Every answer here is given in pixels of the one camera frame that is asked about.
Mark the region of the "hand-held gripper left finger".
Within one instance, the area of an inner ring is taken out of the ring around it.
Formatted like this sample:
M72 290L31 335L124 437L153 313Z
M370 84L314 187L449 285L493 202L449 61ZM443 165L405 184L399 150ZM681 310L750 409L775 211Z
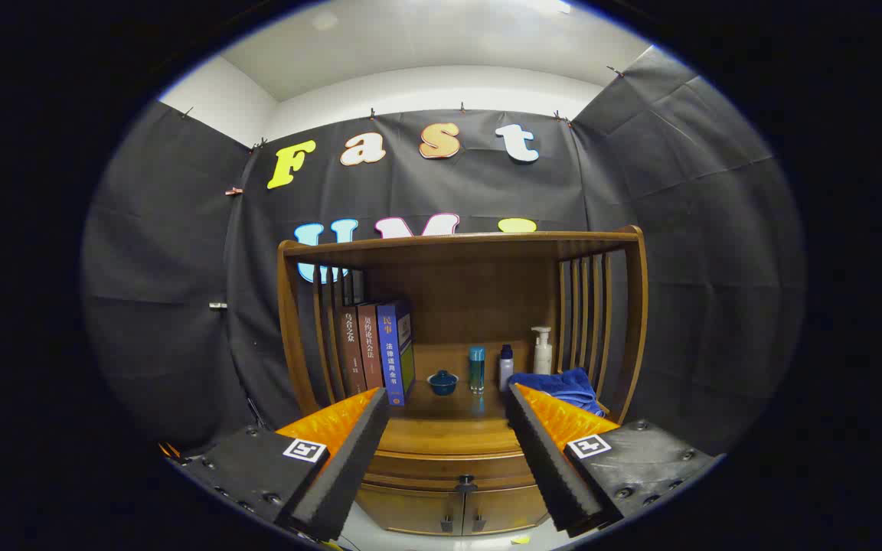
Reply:
M202 452L165 446L179 473L232 509L318 541L340 537L389 419L377 387L282 429L249 425Z

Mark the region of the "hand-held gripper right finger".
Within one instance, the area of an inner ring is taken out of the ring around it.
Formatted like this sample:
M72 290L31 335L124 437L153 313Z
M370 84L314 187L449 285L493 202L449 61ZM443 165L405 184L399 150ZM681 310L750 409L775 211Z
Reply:
M657 423L617 425L513 383L505 415L550 518L581 536L647 515L720 464Z

